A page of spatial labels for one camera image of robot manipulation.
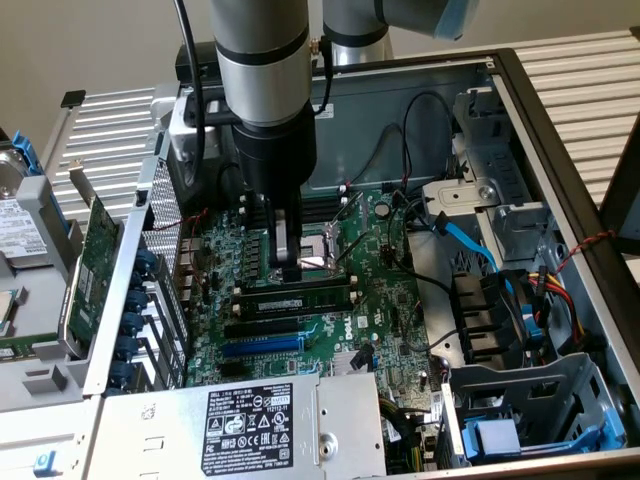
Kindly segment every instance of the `motherboard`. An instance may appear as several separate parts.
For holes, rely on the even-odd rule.
[[[304,225],[304,289],[283,283],[269,268],[266,229],[248,229],[241,215],[223,212],[196,233],[201,241],[188,251],[194,342],[187,386],[373,371],[382,398],[403,408],[439,410],[440,394],[431,390],[440,372],[432,371],[427,354],[411,351],[401,334],[405,329],[414,344],[426,342],[416,281],[385,255],[391,194],[364,191],[357,200],[333,221]],[[399,258],[403,246],[393,232],[401,221],[398,215],[391,225]],[[327,246],[330,236],[334,241]],[[334,248],[329,261],[327,251]],[[297,343],[281,350],[288,341]],[[369,365],[358,363],[367,355]],[[435,428],[425,427],[425,435]],[[390,440],[399,439],[389,430]]]

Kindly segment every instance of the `black cable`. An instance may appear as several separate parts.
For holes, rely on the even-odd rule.
[[[431,230],[431,227],[427,222],[424,221],[424,219],[422,218],[422,215],[419,215],[418,212],[416,211],[415,207],[418,205],[422,205],[421,198],[416,198],[415,200],[411,200],[411,202],[407,205],[407,208],[404,211],[404,216],[402,219],[402,224],[404,225],[405,230],[407,228],[407,222],[409,220],[409,215],[408,215],[409,212],[413,212],[413,214],[420,221],[420,223],[422,223],[422,225],[424,225],[427,230]]]
[[[451,337],[452,335],[455,335],[456,333],[458,333],[458,330],[451,330],[450,332],[445,333],[442,337],[440,337],[435,342],[430,343],[429,345],[412,345],[404,337],[402,338],[402,340],[404,341],[405,345],[409,347],[409,350],[411,350],[412,352],[427,353],[427,352],[430,352],[432,349],[436,348],[438,345],[444,342],[447,338]]]
[[[453,148],[453,126],[452,126],[453,115],[451,114],[449,105],[447,105],[447,102],[442,95],[432,90],[426,90],[424,92],[420,92],[416,94],[411,99],[411,101],[409,102],[409,105],[407,106],[407,109],[404,112],[404,119],[402,121],[402,164],[406,165],[408,160],[409,168],[408,168],[407,180],[413,173],[413,161],[411,160],[411,152],[409,151],[409,144],[407,143],[407,118],[409,117],[409,112],[411,111],[411,107],[413,107],[413,104],[421,97],[435,98],[438,101],[438,103],[442,105],[442,108],[444,109],[445,114],[447,116],[447,127],[449,128],[449,142],[448,142],[448,151],[447,151],[447,166],[445,168],[447,170],[446,173],[447,174],[449,173],[449,157],[451,156],[451,150]]]
[[[189,24],[187,9],[185,8],[182,0],[173,0],[173,4],[175,5],[176,12],[178,13],[178,21],[180,22],[180,29],[182,30],[182,39],[187,50],[187,57],[189,57],[189,70],[191,71],[191,81],[193,82],[193,95],[196,110],[196,151],[193,157],[185,161],[187,175],[185,176],[184,183],[187,187],[190,187],[195,181],[204,158],[205,105],[204,96],[202,94],[202,82],[200,80],[198,56],[196,54],[196,46],[193,41],[193,32],[191,31],[191,25]]]
[[[216,175],[216,189],[215,192],[218,195],[218,198],[222,200],[222,175],[224,174],[224,172],[226,172],[227,170],[231,169],[231,168],[235,168],[238,171],[240,170],[240,165],[238,165],[237,163],[233,163],[233,162],[227,162],[224,163],[220,166],[220,168],[218,169],[218,174]]]
[[[384,145],[384,141],[387,138],[387,134],[395,132],[395,131],[397,131],[400,134],[400,136],[402,136],[402,129],[400,128],[400,125],[398,125],[395,122],[394,123],[390,123],[389,125],[384,127],[384,129],[382,129],[382,132],[380,132],[380,136],[378,137],[378,142],[376,143],[376,146],[373,149],[373,152],[371,153],[371,156],[369,157],[369,160],[367,160],[367,162],[364,164],[364,166],[360,169],[360,173],[358,173],[355,177],[353,177],[352,180],[350,180],[348,182],[348,185],[353,185],[354,183],[356,183],[358,181],[358,179],[362,175],[364,175],[364,173],[369,169],[369,167],[371,166],[373,161],[378,156],[378,153],[380,153],[380,150],[382,149],[382,146]]]
[[[329,97],[331,96],[331,84],[333,83],[333,52],[331,48],[331,41],[325,36],[320,38],[320,52],[324,60],[324,78],[326,84],[324,87],[324,98],[322,99],[322,105],[314,112],[316,116],[324,112],[329,104]]]
[[[436,280],[435,278],[431,278],[431,277],[426,277],[424,275],[420,275],[419,273],[413,272],[411,270],[409,270],[407,267],[405,267],[404,265],[402,265],[399,261],[398,258],[396,257],[396,254],[393,251],[393,248],[391,246],[391,223],[393,222],[394,217],[396,216],[396,213],[398,212],[398,209],[400,208],[400,206],[398,205],[394,210],[393,213],[389,216],[389,220],[387,222],[387,246],[389,247],[389,254],[391,255],[391,260],[393,260],[393,263],[400,269],[402,270],[404,273],[406,273],[407,275],[413,277],[413,278],[417,278],[418,280],[422,280],[424,282],[430,283],[432,285],[436,285],[437,287],[440,287],[442,289],[442,291],[446,292],[447,295],[451,295],[451,289],[449,287],[447,287],[444,283],[442,283],[439,280]]]

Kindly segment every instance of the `capacitor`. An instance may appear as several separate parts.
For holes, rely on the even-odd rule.
[[[420,372],[420,391],[424,392],[424,387],[427,386],[427,380],[429,380],[429,375],[424,370]]]
[[[391,207],[384,202],[378,202],[373,207],[373,213],[375,213],[378,220],[386,220],[391,215]]]

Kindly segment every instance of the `blue pcie slot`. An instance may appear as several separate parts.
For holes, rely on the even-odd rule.
[[[304,351],[304,338],[295,336],[276,337],[266,340],[227,343],[222,346],[225,357],[241,357],[243,355],[259,355],[261,353]]]

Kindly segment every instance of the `white wall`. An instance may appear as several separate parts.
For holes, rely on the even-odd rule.
[[[211,38],[208,0],[186,3],[197,40]],[[309,6],[311,34],[319,36],[321,0]],[[480,0],[456,44],[395,29],[391,36],[395,54],[408,55],[633,25],[640,0]],[[42,150],[64,92],[171,81],[180,42],[171,0],[2,0],[0,125],[9,134],[20,128]]]

